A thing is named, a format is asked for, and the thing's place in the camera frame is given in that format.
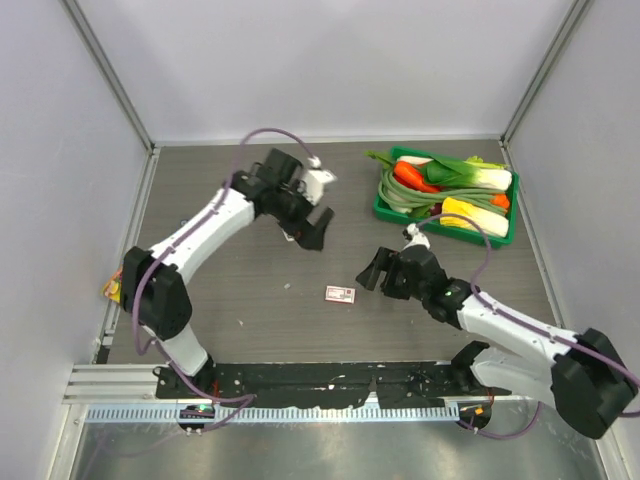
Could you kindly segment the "white red staple box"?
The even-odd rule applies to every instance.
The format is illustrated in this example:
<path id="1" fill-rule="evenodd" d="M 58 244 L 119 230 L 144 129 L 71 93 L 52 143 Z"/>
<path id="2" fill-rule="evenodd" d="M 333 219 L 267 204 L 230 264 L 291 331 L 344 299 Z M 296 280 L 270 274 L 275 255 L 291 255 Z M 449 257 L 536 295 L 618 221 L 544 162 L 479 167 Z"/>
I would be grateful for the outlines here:
<path id="1" fill-rule="evenodd" d="M 356 290 L 354 288 L 327 286 L 325 300 L 335 303 L 354 304 Z"/>

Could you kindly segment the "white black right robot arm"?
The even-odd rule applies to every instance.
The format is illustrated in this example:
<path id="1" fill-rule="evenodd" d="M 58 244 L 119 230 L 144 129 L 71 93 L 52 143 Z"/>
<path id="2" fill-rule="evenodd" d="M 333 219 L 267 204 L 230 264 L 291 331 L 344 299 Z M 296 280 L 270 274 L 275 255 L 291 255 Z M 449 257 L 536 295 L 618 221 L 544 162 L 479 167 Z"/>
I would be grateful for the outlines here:
<path id="1" fill-rule="evenodd" d="M 509 390 L 555 409 L 576 432 L 601 438 L 639 393 L 610 339 L 523 315 L 469 282 L 450 277 L 425 245 L 401 251 L 381 247 L 356 281 L 390 298 L 415 299 L 436 321 L 492 341 L 456 365 L 451 380 L 465 395 L 484 386 Z"/>

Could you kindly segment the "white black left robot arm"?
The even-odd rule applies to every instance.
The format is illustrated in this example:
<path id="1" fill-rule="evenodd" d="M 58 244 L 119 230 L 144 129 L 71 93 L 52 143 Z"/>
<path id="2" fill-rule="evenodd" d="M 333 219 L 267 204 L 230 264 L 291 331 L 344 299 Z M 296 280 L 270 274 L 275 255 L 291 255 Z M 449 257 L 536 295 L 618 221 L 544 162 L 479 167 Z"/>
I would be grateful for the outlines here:
<path id="1" fill-rule="evenodd" d="M 308 167 L 272 149 L 263 162 L 236 171 L 211 201 L 168 238 L 148 249 L 132 247 L 124 256 L 118 303 L 173 363 L 178 386 L 190 398 L 211 392 L 215 362 L 190 325 L 193 306 L 187 285 L 196 271 L 226 241 L 258 217 L 274 218 L 301 248 L 320 251 L 332 209 L 316 222 L 308 217 L 335 175 L 312 157 Z"/>

